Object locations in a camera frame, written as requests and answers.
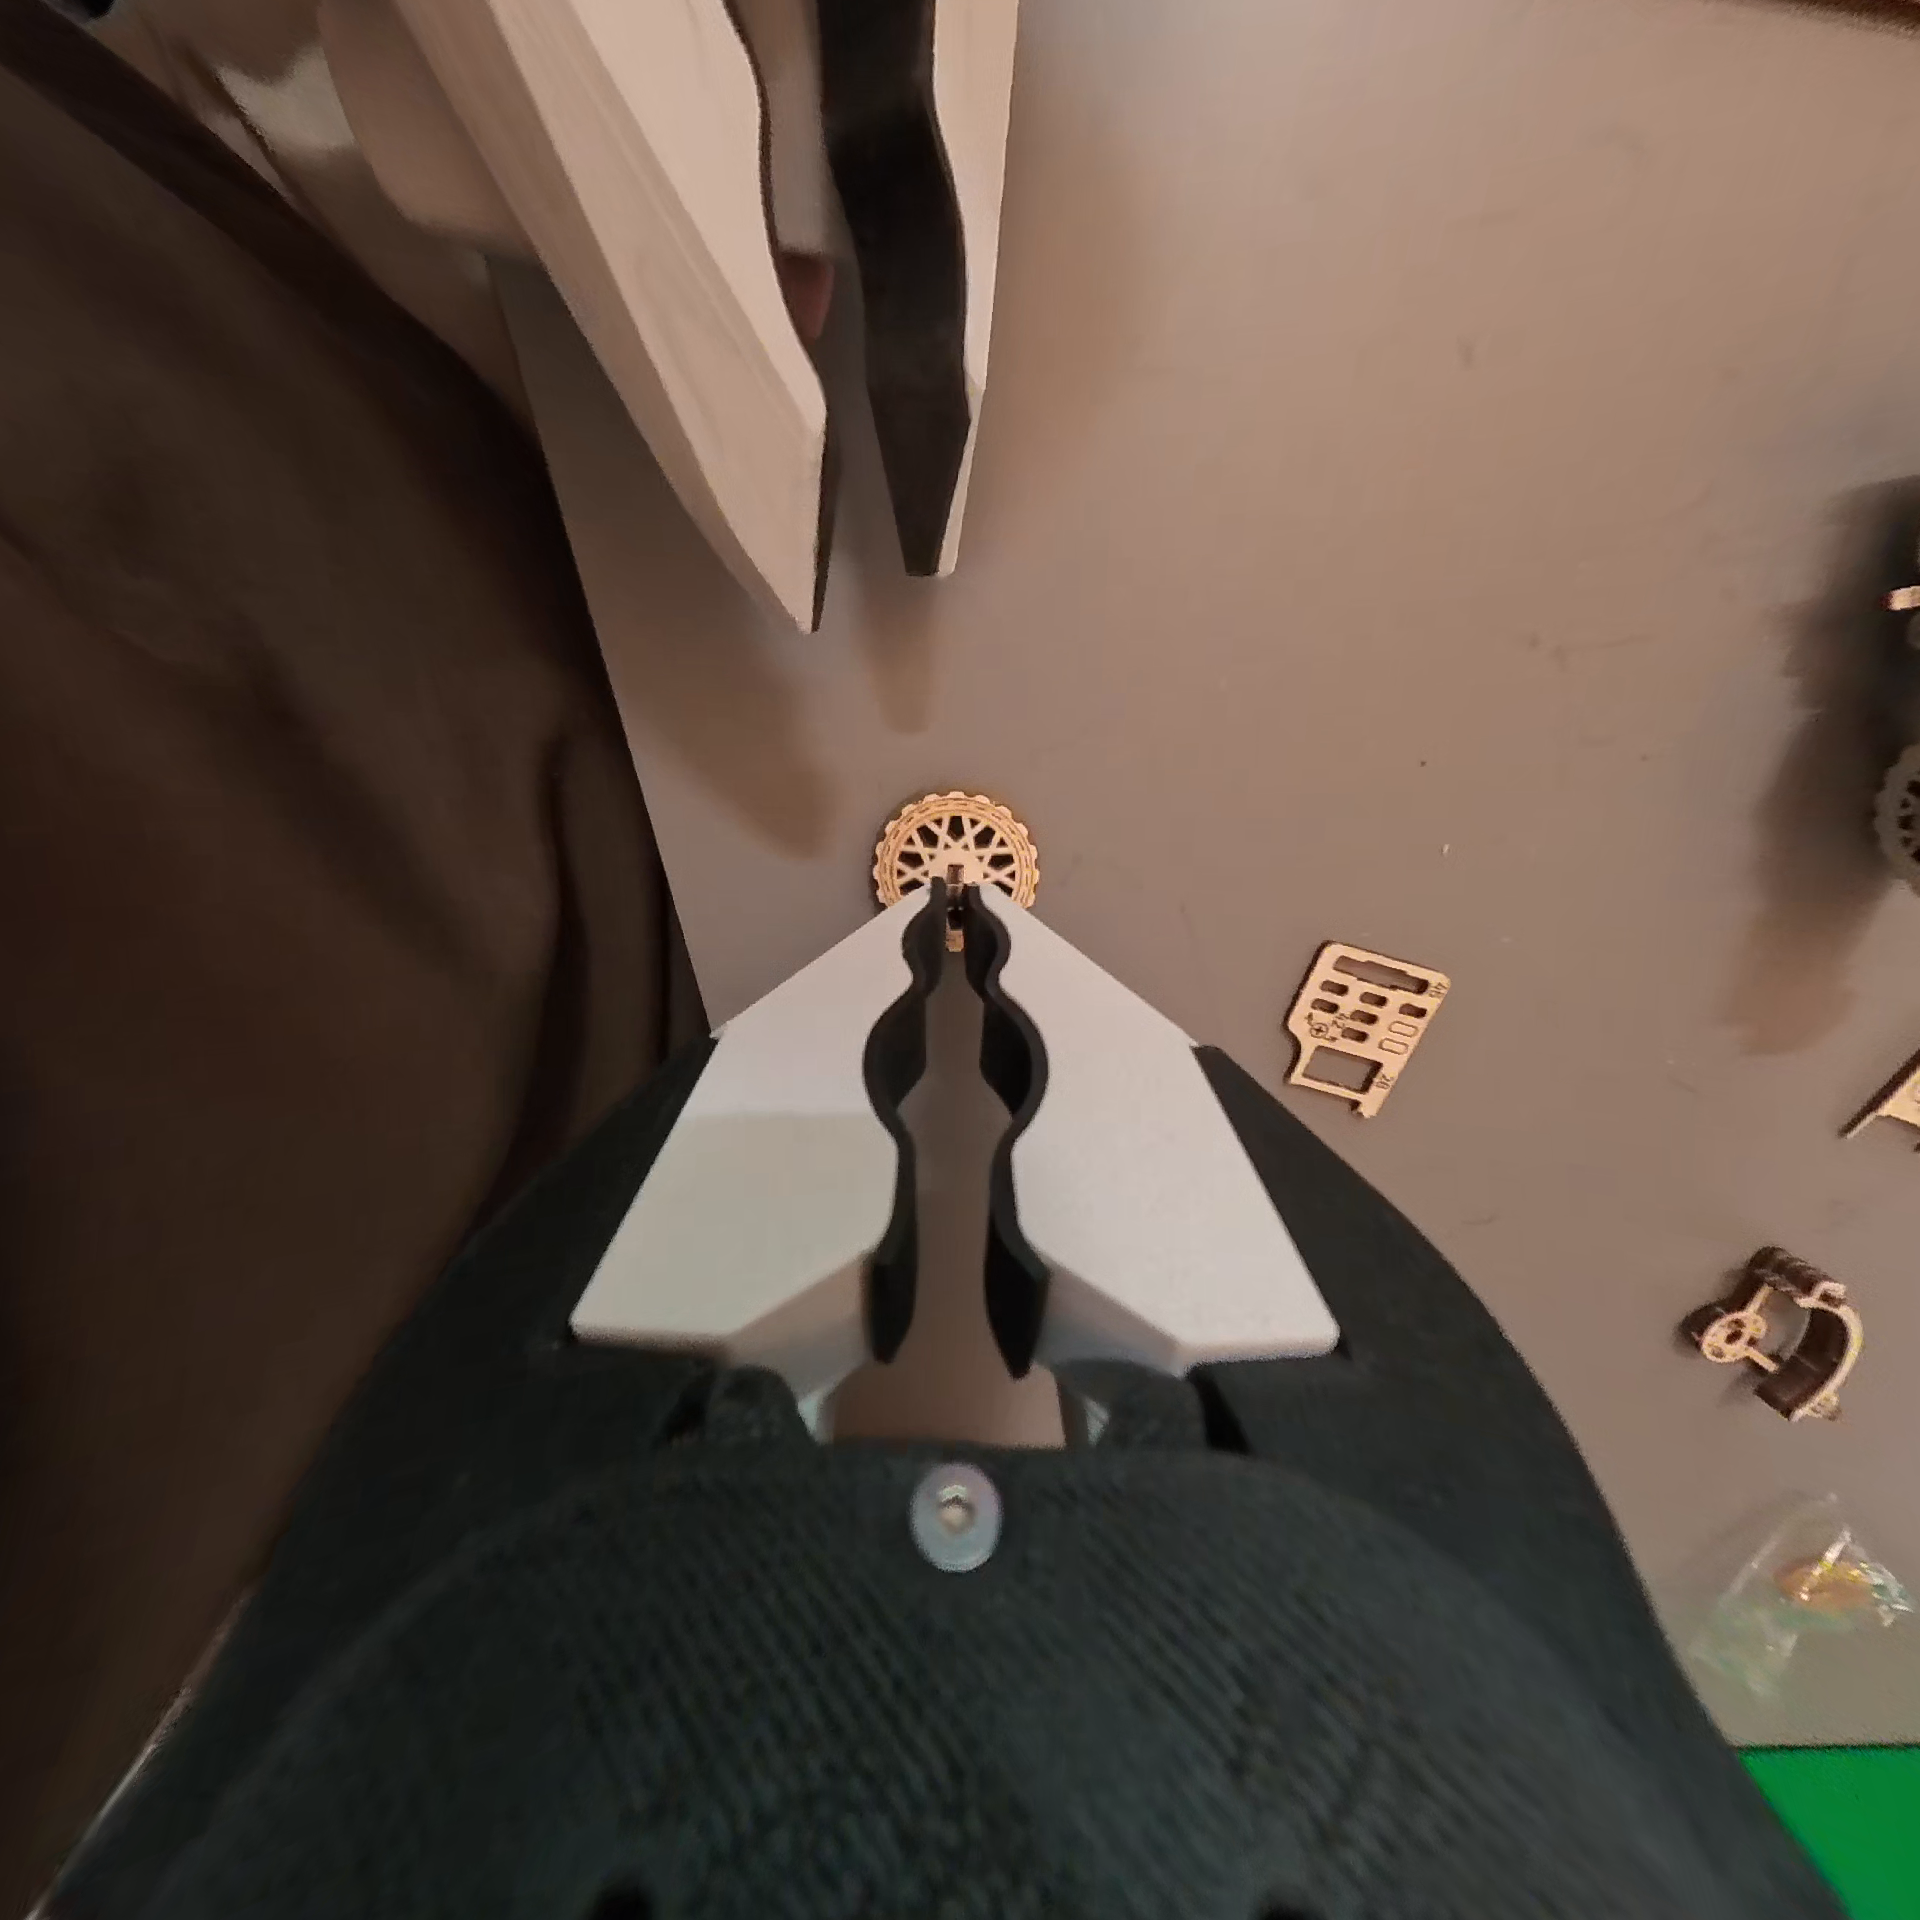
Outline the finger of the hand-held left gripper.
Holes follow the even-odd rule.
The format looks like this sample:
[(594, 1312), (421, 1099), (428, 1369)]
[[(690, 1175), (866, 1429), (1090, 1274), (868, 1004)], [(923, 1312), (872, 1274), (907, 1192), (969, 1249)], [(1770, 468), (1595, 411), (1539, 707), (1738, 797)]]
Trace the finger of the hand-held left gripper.
[(989, 381), (1017, 3), (820, 3), (824, 144), (903, 568), (954, 573)]
[(389, 199), (546, 273), (712, 549), (812, 633), (829, 418), (785, 268), (833, 241), (816, 4), (320, 4), (320, 35)]

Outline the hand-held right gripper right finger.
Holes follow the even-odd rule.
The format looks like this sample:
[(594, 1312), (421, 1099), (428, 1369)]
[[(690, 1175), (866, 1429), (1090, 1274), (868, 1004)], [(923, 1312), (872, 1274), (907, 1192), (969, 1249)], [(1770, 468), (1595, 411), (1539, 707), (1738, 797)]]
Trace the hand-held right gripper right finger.
[(1029, 907), (969, 887), (989, 1164), (984, 1304), (1011, 1379), (1320, 1360), (1337, 1320), (1202, 1049)]

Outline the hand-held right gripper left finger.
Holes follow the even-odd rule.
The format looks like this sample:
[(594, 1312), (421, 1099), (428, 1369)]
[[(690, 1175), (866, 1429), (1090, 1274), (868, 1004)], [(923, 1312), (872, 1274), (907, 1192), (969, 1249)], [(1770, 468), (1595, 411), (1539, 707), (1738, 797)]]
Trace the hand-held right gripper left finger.
[(594, 1346), (761, 1369), (826, 1433), (920, 1290), (903, 1104), (949, 941), (936, 880), (721, 1027), (570, 1317)]

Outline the wooden gear wheel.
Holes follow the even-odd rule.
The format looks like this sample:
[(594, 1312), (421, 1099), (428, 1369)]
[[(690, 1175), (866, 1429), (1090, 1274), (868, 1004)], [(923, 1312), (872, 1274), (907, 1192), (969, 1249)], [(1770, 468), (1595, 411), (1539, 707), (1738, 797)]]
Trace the wooden gear wheel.
[(927, 793), (880, 831), (872, 882), (877, 907), (892, 907), (933, 880), (993, 890), (1031, 907), (1041, 895), (1041, 849), (1000, 801), (957, 788)]

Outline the grey desk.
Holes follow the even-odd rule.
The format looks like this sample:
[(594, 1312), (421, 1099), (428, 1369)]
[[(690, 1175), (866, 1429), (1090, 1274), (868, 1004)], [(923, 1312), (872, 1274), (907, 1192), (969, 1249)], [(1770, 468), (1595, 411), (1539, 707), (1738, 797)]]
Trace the grey desk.
[[(1796, 4), (1021, 4), (957, 572), (907, 579), (858, 332), (824, 627), (731, 583), (530, 264), (380, 192), (320, 4), (115, 4), (320, 169), (539, 434), (690, 988), (873, 912), (931, 788), (1474, 1284), (1677, 1644), (1839, 1496), (1916, 1587), (1916, 895), (1823, 827), (1792, 679), (1836, 501), (1916, 473), (1916, 31)], [(1373, 1120), (1287, 1085), (1323, 941), (1451, 977)], [(1762, 1245), (1863, 1355), (1792, 1425), (1677, 1337)], [(1916, 1745), (1916, 1624), (1739, 1745)]]

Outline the flat wooden grille piece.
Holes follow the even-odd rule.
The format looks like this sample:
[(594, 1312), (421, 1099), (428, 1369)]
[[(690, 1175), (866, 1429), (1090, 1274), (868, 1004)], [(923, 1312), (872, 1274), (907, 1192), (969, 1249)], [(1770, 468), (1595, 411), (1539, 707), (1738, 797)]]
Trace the flat wooden grille piece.
[(1451, 977), (1344, 941), (1316, 947), (1282, 1029), (1287, 1085), (1373, 1120), (1451, 995)]

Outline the person's brown clothing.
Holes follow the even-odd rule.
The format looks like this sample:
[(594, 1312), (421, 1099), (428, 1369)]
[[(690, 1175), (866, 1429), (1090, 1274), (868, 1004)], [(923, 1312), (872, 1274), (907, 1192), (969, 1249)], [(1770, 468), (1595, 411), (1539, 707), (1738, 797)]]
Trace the person's brown clothing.
[(396, 1327), (689, 1034), (533, 437), (193, 101), (266, 42), (5, 4), (5, 1916)]

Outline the small wooden curved assembly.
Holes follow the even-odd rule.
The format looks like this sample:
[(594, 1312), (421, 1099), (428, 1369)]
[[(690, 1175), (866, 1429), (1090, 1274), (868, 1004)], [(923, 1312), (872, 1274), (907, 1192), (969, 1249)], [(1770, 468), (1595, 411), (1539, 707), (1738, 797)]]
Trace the small wooden curved assembly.
[(1744, 1259), (1731, 1288), (1687, 1312), (1676, 1332), (1698, 1359), (1747, 1369), (1757, 1401), (1792, 1425), (1840, 1420), (1866, 1348), (1847, 1288), (1777, 1243)]

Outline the clear plastic bag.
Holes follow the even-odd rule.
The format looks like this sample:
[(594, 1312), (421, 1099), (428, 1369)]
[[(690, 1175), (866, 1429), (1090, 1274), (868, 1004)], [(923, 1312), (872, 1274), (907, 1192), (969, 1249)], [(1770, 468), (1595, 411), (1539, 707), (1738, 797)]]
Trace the clear plastic bag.
[(1770, 1514), (1738, 1569), (1696, 1607), (1684, 1661), (1775, 1708), (1796, 1669), (1825, 1648), (1877, 1647), (1916, 1624), (1916, 1587), (1863, 1536), (1840, 1496), (1811, 1496)]

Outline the wooden model vehicle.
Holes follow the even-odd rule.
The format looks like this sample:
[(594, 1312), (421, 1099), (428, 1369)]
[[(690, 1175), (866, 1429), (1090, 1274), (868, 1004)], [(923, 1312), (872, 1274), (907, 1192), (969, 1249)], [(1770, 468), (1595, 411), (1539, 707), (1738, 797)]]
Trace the wooden model vehicle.
[(1807, 717), (1823, 827), (1916, 890), (1917, 475), (1836, 501), (1823, 585), (1794, 625), (1792, 679)]

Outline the green board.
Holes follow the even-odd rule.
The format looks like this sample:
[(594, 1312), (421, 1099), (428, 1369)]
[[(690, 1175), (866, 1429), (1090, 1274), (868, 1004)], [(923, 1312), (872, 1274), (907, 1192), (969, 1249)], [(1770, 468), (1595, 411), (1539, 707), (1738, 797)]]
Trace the green board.
[(1917, 1917), (1917, 1745), (1744, 1747), (1743, 1764), (1855, 1917)]

